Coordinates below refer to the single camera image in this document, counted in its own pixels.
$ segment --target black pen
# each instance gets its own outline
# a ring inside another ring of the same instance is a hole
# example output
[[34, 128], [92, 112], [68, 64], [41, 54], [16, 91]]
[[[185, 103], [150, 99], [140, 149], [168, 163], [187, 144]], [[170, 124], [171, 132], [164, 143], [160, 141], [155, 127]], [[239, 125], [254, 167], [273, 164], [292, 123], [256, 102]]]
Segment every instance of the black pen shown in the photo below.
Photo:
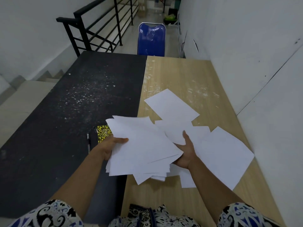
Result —
[[91, 141], [89, 139], [89, 133], [86, 134], [86, 140], [87, 140], [87, 149], [89, 150], [89, 153], [90, 153], [90, 151], [91, 151], [91, 145], [90, 145]]

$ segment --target chair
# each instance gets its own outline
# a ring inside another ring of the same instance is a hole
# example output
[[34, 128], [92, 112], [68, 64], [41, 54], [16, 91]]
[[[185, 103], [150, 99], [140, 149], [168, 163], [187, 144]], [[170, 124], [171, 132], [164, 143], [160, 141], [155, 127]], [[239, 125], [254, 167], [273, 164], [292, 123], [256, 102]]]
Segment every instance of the chair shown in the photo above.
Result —
[[141, 23], [138, 30], [138, 55], [164, 57], [166, 28], [163, 24]]

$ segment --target metal pole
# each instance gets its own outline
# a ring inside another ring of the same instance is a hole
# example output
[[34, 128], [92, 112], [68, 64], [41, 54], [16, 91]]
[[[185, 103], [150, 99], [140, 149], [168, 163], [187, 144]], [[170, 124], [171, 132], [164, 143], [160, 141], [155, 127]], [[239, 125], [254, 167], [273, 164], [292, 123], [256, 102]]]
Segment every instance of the metal pole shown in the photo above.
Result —
[[132, 0], [131, 0], [131, 25], [134, 25], [132, 22]]
[[121, 31], [120, 31], [120, 22], [119, 22], [119, 13], [118, 13], [118, 6], [117, 6], [117, 0], [114, 0], [115, 3], [115, 11], [116, 11], [116, 19], [117, 19], [117, 26], [118, 26], [118, 34], [119, 34], [119, 41], [120, 46], [122, 46], [122, 38], [121, 38]]
[[84, 27], [84, 24], [83, 24], [83, 21], [82, 21], [81, 17], [78, 18], [78, 26], [79, 26], [81, 37], [82, 37], [82, 40], [84, 42], [86, 50], [91, 51], [92, 48], [91, 48], [91, 45], [89, 43], [89, 38], [87, 37], [86, 30], [85, 30], [85, 27]]
[[64, 25], [65, 30], [67, 32], [67, 35], [68, 35], [68, 37], [69, 37], [69, 39], [71, 41], [71, 45], [73, 46], [77, 57], [79, 57], [80, 56], [80, 52], [79, 52], [79, 49], [77, 48], [77, 44], [76, 44], [74, 36], [73, 36], [73, 34], [71, 32], [71, 29], [70, 29], [70, 27], [69, 27], [69, 25], [67, 23], [63, 23], [63, 25]]
[[166, 0], [164, 0], [164, 7], [163, 7], [163, 13], [164, 13], [164, 10], [165, 10], [165, 1], [166, 1]]

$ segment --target patterned sleeve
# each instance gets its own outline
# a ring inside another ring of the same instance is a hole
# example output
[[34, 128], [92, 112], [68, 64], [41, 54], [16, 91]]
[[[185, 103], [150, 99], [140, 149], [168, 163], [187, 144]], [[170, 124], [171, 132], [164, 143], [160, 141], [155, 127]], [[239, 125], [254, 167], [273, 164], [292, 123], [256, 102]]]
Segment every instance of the patterned sleeve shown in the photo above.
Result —
[[253, 207], [244, 203], [226, 206], [221, 213], [218, 227], [281, 227], [273, 220], [264, 217]]
[[63, 201], [51, 200], [24, 216], [8, 227], [82, 227], [83, 222], [74, 209]]

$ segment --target hand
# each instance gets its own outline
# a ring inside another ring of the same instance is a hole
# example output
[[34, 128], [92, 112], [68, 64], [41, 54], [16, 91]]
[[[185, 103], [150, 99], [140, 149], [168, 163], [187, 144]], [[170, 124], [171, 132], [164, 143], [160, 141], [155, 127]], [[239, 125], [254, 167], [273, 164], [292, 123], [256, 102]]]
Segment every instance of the hand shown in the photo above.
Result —
[[173, 163], [179, 167], [188, 169], [190, 162], [195, 158], [197, 158], [197, 155], [195, 153], [194, 145], [192, 144], [189, 136], [185, 131], [183, 131], [183, 138], [185, 139], [185, 145], [179, 145], [179, 144], [175, 144], [175, 145], [184, 153], [180, 158], [178, 158]]
[[101, 143], [96, 145], [92, 151], [99, 151], [104, 160], [109, 160], [112, 155], [112, 149], [116, 145], [116, 143], [126, 143], [128, 138], [115, 138], [112, 134], [106, 137]]

